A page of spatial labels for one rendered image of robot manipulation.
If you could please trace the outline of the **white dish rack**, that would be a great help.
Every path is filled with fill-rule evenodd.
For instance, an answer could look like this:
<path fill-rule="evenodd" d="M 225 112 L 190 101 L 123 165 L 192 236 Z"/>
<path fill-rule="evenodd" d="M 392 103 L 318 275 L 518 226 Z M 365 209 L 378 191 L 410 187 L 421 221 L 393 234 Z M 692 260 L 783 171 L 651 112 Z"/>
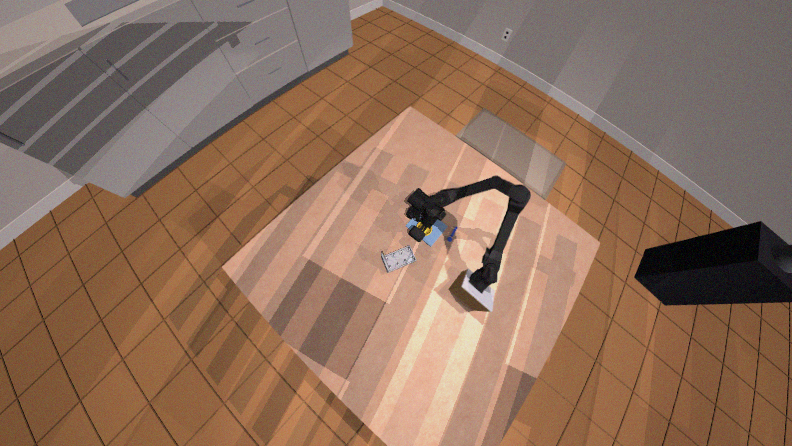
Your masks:
<path fill-rule="evenodd" d="M 381 259 L 383 261 L 387 273 L 390 273 L 394 270 L 397 270 L 399 268 L 402 268 L 406 265 L 409 265 L 417 261 L 410 245 L 402 249 L 399 249 L 397 251 L 394 251 L 392 253 L 389 253 L 385 256 L 383 256 L 382 253 Z"/>

